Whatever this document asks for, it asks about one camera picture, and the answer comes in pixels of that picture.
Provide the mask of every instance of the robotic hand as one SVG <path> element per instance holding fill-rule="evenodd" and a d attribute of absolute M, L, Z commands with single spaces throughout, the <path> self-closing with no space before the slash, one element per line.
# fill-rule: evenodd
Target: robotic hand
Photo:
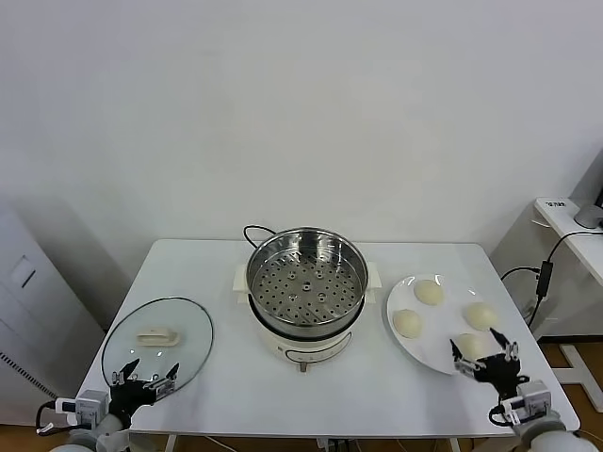
<path fill-rule="evenodd" d="M 126 364 L 119 373 L 113 372 L 108 409 L 107 394 L 100 391 L 86 391 L 75 400 L 60 398 L 42 405 L 36 419 L 40 436 L 72 430 L 68 443 L 51 452 L 122 452 L 128 448 L 128 429 L 132 425 L 132 416 L 141 406 L 153 405 L 175 390 L 179 367 L 179 363 L 176 363 L 164 378 L 153 375 L 150 381 L 146 381 L 139 380 L 134 373 L 139 362 L 140 359 L 136 359 Z M 40 414 L 44 408 L 74 412 L 77 426 L 54 428 L 49 424 L 41 428 Z"/>
<path fill-rule="evenodd" d="M 454 367 L 480 383 L 492 384 L 498 392 L 498 404 L 488 418 L 495 426 L 511 427 L 526 447 L 534 452 L 593 452 L 589 442 L 565 429 L 559 414 L 551 409 L 551 395 L 540 380 L 520 376 L 519 346 L 504 334 L 490 329 L 503 352 L 470 361 L 452 344 Z"/>

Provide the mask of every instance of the pot lid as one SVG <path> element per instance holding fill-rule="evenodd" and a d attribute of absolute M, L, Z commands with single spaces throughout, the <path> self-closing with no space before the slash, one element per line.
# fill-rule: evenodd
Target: pot lid
<path fill-rule="evenodd" d="M 111 332 L 103 349 L 103 376 L 110 385 L 113 372 L 140 359 L 136 379 L 151 381 L 164 378 L 178 363 L 177 391 L 201 370 L 213 342 L 213 324 L 201 305 L 178 297 L 156 299 L 140 306 Z"/>

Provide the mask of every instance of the desk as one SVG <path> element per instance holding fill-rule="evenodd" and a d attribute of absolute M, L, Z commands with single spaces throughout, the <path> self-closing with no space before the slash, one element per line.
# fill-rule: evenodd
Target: desk
<path fill-rule="evenodd" d="M 264 347 L 257 320 L 233 292 L 246 242 L 154 243 L 111 328 L 142 304 L 167 296 L 201 303 L 215 344 L 201 373 L 180 391 L 142 407 L 138 432 L 266 437 L 421 438 L 508 436 L 488 421 L 497 404 L 490 385 L 440 374 L 408 355 L 383 323 L 383 303 L 403 277 L 441 273 L 466 281 L 497 309 L 502 330 L 520 347 L 523 373 L 548 386 L 568 429 L 579 420 L 483 249 L 474 244 L 360 243 L 383 289 L 367 305 L 350 345 L 305 374 Z M 96 355 L 80 392 L 107 391 Z"/>
<path fill-rule="evenodd" d="M 574 216 L 580 208 L 567 198 L 538 198 L 534 205 L 559 237 L 575 231 L 603 233 L 600 227 L 586 229 L 577 224 Z M 576 254 L 597 282 L 603 285 L 603 236 L 572 235 L 563 240 L 563 243 Z"/>

